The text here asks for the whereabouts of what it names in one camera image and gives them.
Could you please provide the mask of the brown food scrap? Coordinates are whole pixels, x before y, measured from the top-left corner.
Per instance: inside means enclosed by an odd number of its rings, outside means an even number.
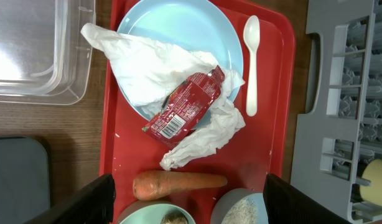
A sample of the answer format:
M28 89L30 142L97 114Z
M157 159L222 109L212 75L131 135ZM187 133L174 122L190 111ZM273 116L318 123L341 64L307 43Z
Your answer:
M182 212L172 211L163 217L161 224L188 224L188 220Z

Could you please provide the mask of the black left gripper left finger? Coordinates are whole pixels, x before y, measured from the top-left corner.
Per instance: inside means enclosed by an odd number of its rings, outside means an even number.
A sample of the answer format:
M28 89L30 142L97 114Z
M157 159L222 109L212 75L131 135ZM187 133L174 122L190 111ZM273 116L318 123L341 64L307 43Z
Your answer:
M113 176L104 174L26 224L109 224L114 219L115 198Z

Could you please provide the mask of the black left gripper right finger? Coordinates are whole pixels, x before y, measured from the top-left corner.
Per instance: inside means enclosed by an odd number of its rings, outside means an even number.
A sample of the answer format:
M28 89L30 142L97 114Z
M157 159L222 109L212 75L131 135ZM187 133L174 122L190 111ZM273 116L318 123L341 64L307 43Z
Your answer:
M269 224L350 224L275 174L263 189Z

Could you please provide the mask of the blue bowl with rice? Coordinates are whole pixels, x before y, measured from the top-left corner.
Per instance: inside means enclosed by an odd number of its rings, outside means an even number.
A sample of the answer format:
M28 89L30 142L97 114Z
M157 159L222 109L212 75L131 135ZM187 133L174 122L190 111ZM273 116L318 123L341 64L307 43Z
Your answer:
M233 189L223 195L213 208L211 224L268 224L262 193Z

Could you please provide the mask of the green bowl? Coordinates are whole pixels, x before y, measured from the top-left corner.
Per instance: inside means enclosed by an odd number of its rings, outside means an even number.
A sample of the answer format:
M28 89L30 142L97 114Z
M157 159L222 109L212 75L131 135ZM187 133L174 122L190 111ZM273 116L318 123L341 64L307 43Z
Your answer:
M182 215L187 223L196 224L188 211L168 201L136 201L124 209L115 223L119 224L144 224L162 223L168 215Z

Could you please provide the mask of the yellow plastic cup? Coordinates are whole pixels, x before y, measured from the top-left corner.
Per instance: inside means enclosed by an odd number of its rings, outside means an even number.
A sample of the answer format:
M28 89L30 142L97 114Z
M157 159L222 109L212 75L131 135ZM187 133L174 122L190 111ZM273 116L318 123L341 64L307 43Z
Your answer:
M382 160L376 159L369 163L362 178L371 182L370 186L360 186L362 199L382 207Z

